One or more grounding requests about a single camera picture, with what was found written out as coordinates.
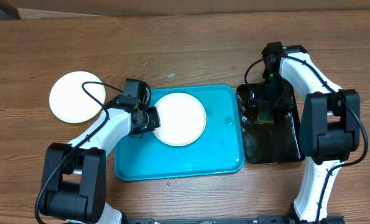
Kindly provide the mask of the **yellow green sponge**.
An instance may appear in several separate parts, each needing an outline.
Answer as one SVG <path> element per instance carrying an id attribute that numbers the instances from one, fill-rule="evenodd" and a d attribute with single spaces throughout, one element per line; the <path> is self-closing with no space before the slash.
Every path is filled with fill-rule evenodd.
<path id="1" fill-rule="evenodd" d="M 271 105 L 268 101 L 259 101 L 257 103 L 257 123 L 274 124 Z"/>

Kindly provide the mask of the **white plate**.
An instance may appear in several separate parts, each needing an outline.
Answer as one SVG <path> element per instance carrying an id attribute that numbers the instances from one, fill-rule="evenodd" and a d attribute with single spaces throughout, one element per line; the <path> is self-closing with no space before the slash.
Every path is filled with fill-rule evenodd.
<path id="1" fill-rule="evenodd" d="M 154 135 L 175 147 L 195 142 L 206 128 L 206 111 L 198 99 L 188 93 L 171 93 L 159 99 L 155 107 L 160 126 Z"/>
<path id="2" fill-rule="evenodd" d="M 52 113 L 66 123 L 82 123 L 96 116 L 106 99 L 101 80 L 85 71 L 70 72 L 59 78 L 49 95 Z"/>

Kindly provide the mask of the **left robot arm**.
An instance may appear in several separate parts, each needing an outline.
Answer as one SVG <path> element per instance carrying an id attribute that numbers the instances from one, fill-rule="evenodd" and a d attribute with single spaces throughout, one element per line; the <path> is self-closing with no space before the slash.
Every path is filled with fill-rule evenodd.
<path id="1" fill-rule="evenodd" d="M 66 144 L 46 150 L 35 219 L 49 216 L 67 223 L 122 223 L 124 215 L 106 202 L 106 158 L 125 136 L 159 128 L 150 86 L 126 79 L 124 88 L 101 106 L 100 117 Z"/>

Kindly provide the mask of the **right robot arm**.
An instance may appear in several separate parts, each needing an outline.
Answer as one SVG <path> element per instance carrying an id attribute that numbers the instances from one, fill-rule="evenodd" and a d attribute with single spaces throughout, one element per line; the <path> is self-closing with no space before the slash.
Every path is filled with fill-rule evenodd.
<path id="1" fill-rule="evenodd" d="M 341 217 L 329 217 L 326 206 L 337 173 L 352 165 L 350 153 L 360 141 L 368 148 L 358 92 L 324 76 L 301 45 L 268 43 L 260 61 L 264 81 L 246 83 L 246 108 L 256 122 L 274 124 L 274 117 L 293 106 L 295 91 L 304 101 L 298 148 L 306 157 L 305 171 L 286 223 L 344 223 Z"/>

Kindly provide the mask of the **black water tray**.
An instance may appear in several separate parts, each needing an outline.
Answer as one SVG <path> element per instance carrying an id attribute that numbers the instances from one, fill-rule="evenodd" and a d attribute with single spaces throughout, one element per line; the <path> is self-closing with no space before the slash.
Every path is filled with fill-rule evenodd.
<path id="1" fill-rule="evenodd" d="M 238 86 L 236 95 L 244 152 L 249 163 L 285 163 L 305 159 L 298 146 L 300 121 L 296 101 L 294 110 L 272 110 L 274 124 L 262 124 L 256 122 L 257 108 L 248 106 L 248 85 Z"/>

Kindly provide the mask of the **blue plastic tray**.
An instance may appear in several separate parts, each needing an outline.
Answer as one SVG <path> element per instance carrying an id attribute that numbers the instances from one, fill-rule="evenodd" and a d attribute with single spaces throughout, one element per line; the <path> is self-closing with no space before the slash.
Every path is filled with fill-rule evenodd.
<path id="1" fill-rule="evenodd" d="M 187 146 L 169 146 L 153 133 L 126 136 L 115 147 L 114 169 L 125 181 L 232 173 L 245 162 L 235 91 L 228 85 L 152 90 L 154 105 L 170 93 L 188 93 L 206 110 L 203 134 Z"/>

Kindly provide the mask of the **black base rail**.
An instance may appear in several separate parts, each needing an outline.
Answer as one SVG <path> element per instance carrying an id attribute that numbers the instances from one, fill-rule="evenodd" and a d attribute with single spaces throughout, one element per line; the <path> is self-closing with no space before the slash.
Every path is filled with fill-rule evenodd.
<path id="1" fill-rule="evenodd" d="M 261 215 L 257 218 L 166 219 L 125 218 L 124 224 L 297 224 L 308 223 L 290 216 Z"/>

